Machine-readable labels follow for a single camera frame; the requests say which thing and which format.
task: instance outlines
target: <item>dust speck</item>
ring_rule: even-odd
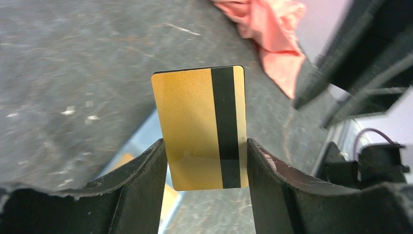
[[[99,120],[99,117],[97,117],[97,116],[88,116],[87,119],[88,120]]]
[[[27,164],[27,163],[29,163],[29,161],[23,160],[23,161],[19,161],[17,164],[24,165],[24,164]]]
[[[68,106],[64,112],[60,112],[62,115],[69,116],[75,113],[75,106]]]

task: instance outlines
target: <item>floor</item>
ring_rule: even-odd
[[[0,182],[49,190],[98,176],[154,110],[155,71],[243,65],[248,137],[306,173],[333,104],[293,110],[210,1],[0,0],[0,54]],[[253,233],[248,189],[188,193],[167,232]]]

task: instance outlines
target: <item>scratch on floor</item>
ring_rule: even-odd
[[[64,175],[64,174],[67,174],[68,172],[69,172],[68,170],[63,170],[60,172],[53,172],[51,175]]]
[[[171,24],[171,23],[166,23],[166,25],[171,26],[172,28],[176,28],[176,29],[178,29],[178,30],[184,31],[184,32],[186,32],[186,33],[190,33],[190,34],[197,35],[197,36],[202,36],[202,35],[199,34],[199,33],[192,32],[192,31],[190,31],[190,30],[188,30],[188,29],[181,28],[181,27],[176,26],[176,25]]]
[[[294,110],[293,108],[290,108],[289,115],[287,122],[283,126],[282,130],[282,135],[284,136],[284,150],[285,150],[285,156],[287,157],[288,163],[292,164],[291,161],[291,156],[290,156],[290,150],[288,149],[288,128],[290,127],[291,121],[293,121],[294,118]]]
[[[29,163],[29,161],[23,160],[23,161],[19,161],[17,164],[18,165],[24,165],[24,164],[27,164],[27,163]]]
[[[146,56],[146,57],[148,57],[148,58],[157,60],[157,61],[165,64],[165,61],[163,61],[163,60],[155,57],[155,55],[146,54],[146,53],[144,53],[143,51],[141,51],[141,50],[139,50],[139,49],[137,49],[137,48],[135,48],[135,47],[133,47],[133,46],[125,46],[125,48],[126,48],[129,52],[137,52],[137,53],[140,53],[140,54],[142,54],[142,55],[144,55],[144,56]]]
[[[155,45],[153,42],[150,41],[150,39],[151,39],[151,37],[152,37],[153,32],[155,31],[155,29],[156,29],[156,28],[161,28],[161,27],[164,27],[164,24],[161,24],[161,25],[151,25],[151,26],[148,28],[148,30],[147,30],[146,36],[143,37],[143,38],[139,38],[139,37],[136,36],[136,35],[130,35],[130,36],[126,37],[126,38],[118,38],[118,40],[121,40],[121,41],[124,41],[124,42],[127,42],[127,43],[131,43],[131,42],[136,42],[136,41],[138,41],[138,42],[144,43],[145,45]]]
[[[10,113],[6,117],[15,117],[15,116],[18,116],[18,115],[19,114],[16,112],[16,113]]]
[[[65,186],[66,184],[68,184],[68,183],[70,183],[70,182],[73,182],[73,181],[74,181],[73,179],[67,179],[67,180],[65,180],[63,183],[59,184],[58,187]]]

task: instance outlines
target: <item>purple wire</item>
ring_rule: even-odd
[[[355,140],[354,140],[354,144],[353,144],[353,158],[355,161],[358,161],[358,154],[357,154],[357,144],[358,141],[360,140],[361,135],[363,135],[365,132],[375,132],[377,134],[379,134],[380,136],[382,136],[384,139],[386,139],[387,142],[389,142],[390,144],[394,144],[394,142],[390,139],[390,137],[388,137],[386,134],[382,133],[381,131],[375,129],[375,128],[365,128],[363,130],[361,130]]]

